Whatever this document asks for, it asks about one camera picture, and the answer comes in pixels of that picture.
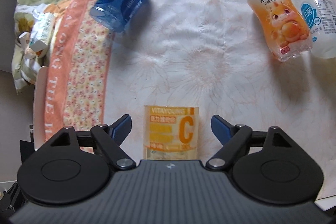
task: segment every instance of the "nutrition label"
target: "nutrition label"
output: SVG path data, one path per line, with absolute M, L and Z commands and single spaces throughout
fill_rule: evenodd
M 325 34 L 336 33 L 336 12 L 333 3 L 329 0 L 318 0 L 317 9 Z
M 145 106 L 145 113 L 145 159 L 196 159 L 198 107 Z

